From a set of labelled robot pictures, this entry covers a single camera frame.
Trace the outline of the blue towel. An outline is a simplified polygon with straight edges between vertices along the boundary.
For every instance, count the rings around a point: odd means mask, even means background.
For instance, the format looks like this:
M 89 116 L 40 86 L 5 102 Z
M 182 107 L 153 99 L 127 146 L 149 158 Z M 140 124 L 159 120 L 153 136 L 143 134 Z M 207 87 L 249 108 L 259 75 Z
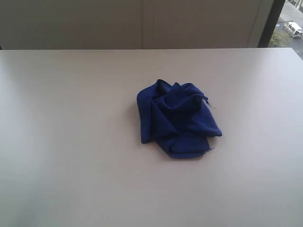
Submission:
M 137 95 L 141 142 L 156 142 L 171 158 L 197 158 L 211 150 L 208 138 L 222 136 L 208 98 L 194 84 L 159 79 Z

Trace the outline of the white bus outside window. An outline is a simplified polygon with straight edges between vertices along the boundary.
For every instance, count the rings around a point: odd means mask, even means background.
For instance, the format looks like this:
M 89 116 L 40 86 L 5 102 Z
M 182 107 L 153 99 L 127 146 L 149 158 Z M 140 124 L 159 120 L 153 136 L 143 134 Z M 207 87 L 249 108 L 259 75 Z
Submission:
M 299 38 L 303 35 L 303 29 L 296 22 L 286 22 L 284 28 L 292 38 Z

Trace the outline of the dark window frame post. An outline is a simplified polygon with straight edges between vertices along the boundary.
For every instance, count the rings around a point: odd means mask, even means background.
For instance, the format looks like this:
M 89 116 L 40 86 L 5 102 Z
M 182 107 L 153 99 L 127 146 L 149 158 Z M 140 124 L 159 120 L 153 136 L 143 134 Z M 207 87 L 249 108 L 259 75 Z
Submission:
M 279 19 L 282 8 L 285 4 L 285 0 L 274 0 L 271 10 L 269 12 L 269 16 L 265 23 L 263 32 L 261 34 L 261 38 L 258 44 L 258 48 L 267 48 L 269 45 L 269 41 L 272 37 L 273 31 L 276 27 L 276 23 Z

